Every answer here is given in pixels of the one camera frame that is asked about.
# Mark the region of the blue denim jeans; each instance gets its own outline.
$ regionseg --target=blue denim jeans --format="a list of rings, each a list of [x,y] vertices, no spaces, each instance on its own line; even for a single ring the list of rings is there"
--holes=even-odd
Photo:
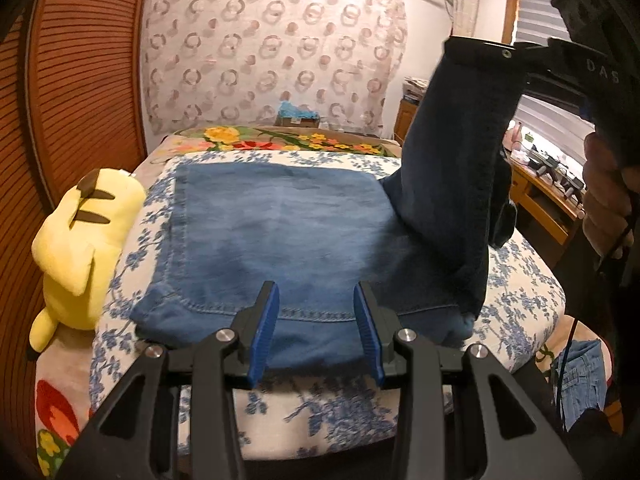
[[[588,409],[604,410],[607,380],[599,340],[573,341],[562,378],[562,411],[567,430]],[[563,350],[554,360],[556,371],[564,357]]]
[[[273,280],[280,315],[268,366],[362,372],[352,302],[367,280],[404,326],[460,345],[484,301],[488,243],[513,231],[500,227],[510,173],[499,186],[496,167],[522,79],[445,54],[402,167],[382,185],[326,168],[179,166],[169,232],[130,314],[138,333],[171,346],[199,341]]]

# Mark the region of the hand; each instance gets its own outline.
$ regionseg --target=hand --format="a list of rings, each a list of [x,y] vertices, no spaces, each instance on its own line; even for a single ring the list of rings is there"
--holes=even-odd
[[[596,133],[584,139],[587,162],[582,170],[587,193],[584,197],[586,216],[582,228],[587,240],[600,256],[604,256],[626,228],[625,217],[631,214],[628,190],[640,192],[640,166],[620,171],[604,140]],[[634,242],[630,232],[623,245]],[[622,248],[613,253],[622,257]]]

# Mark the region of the wooden wardrobe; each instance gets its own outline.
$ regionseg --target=wooden wardrobe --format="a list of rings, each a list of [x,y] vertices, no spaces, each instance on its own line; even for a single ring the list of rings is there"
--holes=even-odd
[[[0,44],[0,426],[34,460],[26,348],[43,300],[31,241],[88,171],[132,171],[145,158],[142,5],[33,0]]]

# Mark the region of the yellow plush toy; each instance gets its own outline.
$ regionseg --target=yellow plush toy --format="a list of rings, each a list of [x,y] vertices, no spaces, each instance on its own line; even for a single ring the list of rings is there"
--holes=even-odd
[[[38,231],[31,253],[42,272],[45,308],[29,334],[42,352],[58,323],[93,330],[124,241],[145,201],[129,173],[94,170],[65,193]]]

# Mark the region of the metal bolt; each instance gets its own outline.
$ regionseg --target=metal bolt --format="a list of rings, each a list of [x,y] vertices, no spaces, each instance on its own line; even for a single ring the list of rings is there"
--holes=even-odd
[[[485,357],[487,357],[489,355],[489,350],[486,346],[484,346],[483,344],[480,343],[473,343],[470,347],[469,347],[469,353],[477,358],[477,359],[484,359]]]
[[[223,343],[228,343],[236,337],[236,333],[230,328],[222,328],[216,332],[216,339]]]
[[[145,348],[145,355],[152,359],[158,359],[162,355],[162,347],[158,345],[149,345]]]
[[[417,337],[418,337],[417,333],[415,333],[410,328],[402,328],[398,330],[398,339],[400,341],[404,341],[405,343],[410,343]]]

